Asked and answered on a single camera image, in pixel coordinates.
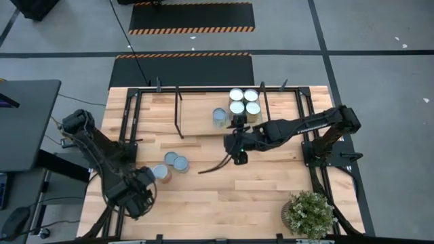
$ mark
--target black desk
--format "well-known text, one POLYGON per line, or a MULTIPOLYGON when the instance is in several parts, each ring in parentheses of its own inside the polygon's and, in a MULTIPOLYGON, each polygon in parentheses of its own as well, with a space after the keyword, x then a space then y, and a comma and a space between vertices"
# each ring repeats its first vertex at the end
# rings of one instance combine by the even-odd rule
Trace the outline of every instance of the black desk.
POLYGON ((0 108, 1 172, 43 167, 87 182, 89 174, 82 167, 40 149, 59 89, 59 80, 0 82, 0 92, 20 104, 0 108))
MULTIPOLYGON (((17 207, 39 200, 48 170, 89 180, 86 168, 40 149, 60 84, 57 80, 0 82, 0 92, 20 103, 19 108, 0 108, 0 171, 13 174, 7 207, 0 211, 0 228, 17 207)), ((36 208, 32 206, 23 231, 31 228, 36 208)), ((26 238, 21 236, 13 243, 25 243, 26 238)))

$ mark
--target black floor mat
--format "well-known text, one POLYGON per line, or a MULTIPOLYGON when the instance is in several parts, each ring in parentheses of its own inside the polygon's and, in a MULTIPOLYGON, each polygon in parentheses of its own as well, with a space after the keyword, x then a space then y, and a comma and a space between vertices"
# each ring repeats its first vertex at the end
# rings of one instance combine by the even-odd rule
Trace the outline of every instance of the black floor mat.
POLYGON ((137 3, 129 34, 251 32, 254 28, 251 3, 169 3, 159 9, 137 3))
MULTIPOLYGON (((159 77, 163 86, 254 85, 249 53, 183 53, 137 55, 151 85, 159 77)), ((146 86, 133 55, 115 60, 110 87, 146 86)))

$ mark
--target can lid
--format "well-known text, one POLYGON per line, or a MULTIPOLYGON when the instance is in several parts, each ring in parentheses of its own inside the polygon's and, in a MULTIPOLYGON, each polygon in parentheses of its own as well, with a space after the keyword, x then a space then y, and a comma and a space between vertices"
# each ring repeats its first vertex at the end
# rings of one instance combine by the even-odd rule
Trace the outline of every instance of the can lid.
POLYGON ((169 174, 169 168, 166 165, 157 165, 152 169, 157 179, 164 179, 169 174))
POLYGON ((167 163, 168 165, 173 165, 173 164, 174 164, 174 161, 175 161, 175 158, 176 158, 177 156, 178 156, 178 155, 176 154, 176 152, 168 152, 168 153, 166 153, 165 156, 164 156, 164 161, 165 161, 165 163, 167 163))
POLYGON ((226 111, 223 108, 216 108, 212 112, 212 117, 217 120, 226 119, 226 111))
POLYGON ((247 113, 250 113, 251 115, 257 115, 260 112, 259 104, 255 102, 247 103, 245 109, 247 110, 247 113))
POLYGON ((250 102, 256 101, 258 99, 258 92, 253 89, 249 89, 245 91, 244 98, 250 102))
POLYGON ((241 99, 243 99, 243 96, 243 91, 239 88, 234 88, 229 92, 229 97, 233 101, 240 101, 241 99))
POLYGON ((175 159, 174 167, 177 170, 184 170, 189 166, 189 162, 185 157, 177 157, 175 159))
POLYGON ((231 102, 229 109, 231 110, 232 113, 240 114, 244 111, 244 103, 238 101, 231 102))

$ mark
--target gray concrete floor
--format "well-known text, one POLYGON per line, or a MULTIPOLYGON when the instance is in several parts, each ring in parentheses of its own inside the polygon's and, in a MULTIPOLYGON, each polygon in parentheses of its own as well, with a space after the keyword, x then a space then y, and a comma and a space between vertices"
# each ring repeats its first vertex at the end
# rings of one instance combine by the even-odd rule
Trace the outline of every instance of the gray concrete floor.
MULTIPOLYGON (((319 50, 307 0, 251 2, 256 19, 253 33, 130 39, 137 51, 319 50)), ((132 6, 114 4, 127 28, 132 6)), ((316 0, 315 5, 329 50, 434 49, 431 0, 316 0)), ((0 33, 14 10, 8 0, 0 0, 0 33)), ((61 0, 43 22, 20 14, 0 54, 128 50, 108 0, 61 0)), ((321 56, 255 55, 252 59, 257 83, 280 85, 288 79, 288 85, 328 85, 321 56)), ((332 56, 331 60, 342 102, 355 109, 362 123, 353 141, 356 151, 365 155, 359 167, 376 235, 434 240, 434 56, 332 56)), ((113 62, 114 58, 0 58, 0 77, 59 79, 61 94, 105 103, 113 62)), ((58 98, 53 116, 61 119, 78 108, 89 110, 101 124, 104 107, 65 98, 58 98)), ((47 135, 60 139, 52 124, 47 135)), ((64 152, 49 140, 43 141, 42 148, 64 152)), ((80 205, 51 207, 44 223, 75 220, 80 213, 80 205)), ((28 242, 73 239, 77 225, 51 230, 50 239, 31 237, 28 242)))

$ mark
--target plant pot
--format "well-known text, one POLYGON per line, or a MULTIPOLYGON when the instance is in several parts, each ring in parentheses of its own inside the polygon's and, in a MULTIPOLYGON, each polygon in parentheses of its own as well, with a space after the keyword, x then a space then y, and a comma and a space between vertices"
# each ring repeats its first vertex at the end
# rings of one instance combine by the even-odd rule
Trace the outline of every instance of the plant pot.
POLYGON ((285 214, 288 213, 288 211, 290 210, 290 207, 291 207, 291 203, 287 202, 282 207, 282 210, 280 212, 280 218, 282 219, 283 224, 285 225, 285 227, 288 230, 290 230, 290 220, 285 217, 285 214))

